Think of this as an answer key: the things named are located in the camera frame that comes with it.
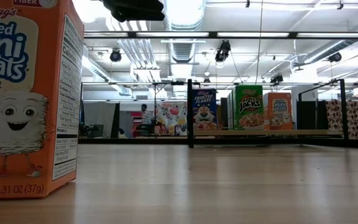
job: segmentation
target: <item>cereal box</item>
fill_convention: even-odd
[[[264,128],[263,89],[259,85],[238,85],[232,91],[229,111],[232,113],[231,129],[256,130]]]
[[[196,130],[216,129],[216,90],[193,90],[193,128]]]
[[[82,51],[70,0],[0,1],[0,198],[75,179]]]
[[[264,95],[265,129],[293,129],[290,93],[267,93]]]

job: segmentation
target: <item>wooden shelf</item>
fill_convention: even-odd
[[[194,130],[195,136],[247,136],[247,135],[342,135],[336,130]]]

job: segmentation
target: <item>ceiling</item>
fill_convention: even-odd
[[[358,0],[343,0],[342,2],[344,8],[337,10],[339,0],[266,0],[261,10],[261,0],[251,0],[250,8],[245,7],[246,1],[207,0],[201,30],[349,32],[358,25]],[[100,12],[94,22],[85,23],[85,31],[109,30],[106,25],[107,17],[110,19],[108,12]],[[166,30],[164,22],[147,22],[147,27],[151,31]],[[160,39],[150,41],[156,63],[160,67],[162,80],[175,78],[170,70],[171,58],[168,44],[162,44]],[[188,77],[191,76],[202,82],[205,78],[204,73],[209,72],[212,82],[254,83],[264,80],[269,82],[273,74],[267,74],[267,72],[287,57],[293,54],[310,53],[330,40],[232,39],[230,40],[231,54],[223,68],[218,68],[214,55],[221,41],[206,39],[205,43],[198,44],[195,54],[196,65],[192,66],[191,75]],[[112,49],[120,49],[116,39],[86,39],[85,45],[89,49],[89,57],[107,71],[113,80],[134,82],[130,76],[131,62],[125,51],[121,49],[122,60],[120,62],[112,62],[109,59]],[[280,73],[284,77],[284,82],[328,82],[332,77],[358,69],[358,57],[355,57],[358,55],[358,43],[341,50],[340,53],[342,60],[339,63],[330,64],[328,61],[320,61],[304,66],[302,71],[291,71],[286,68]],[[83,81],[100,82],[87,69],[83,70]],[[357,82],[358,74],[349,77],[346,81]]]

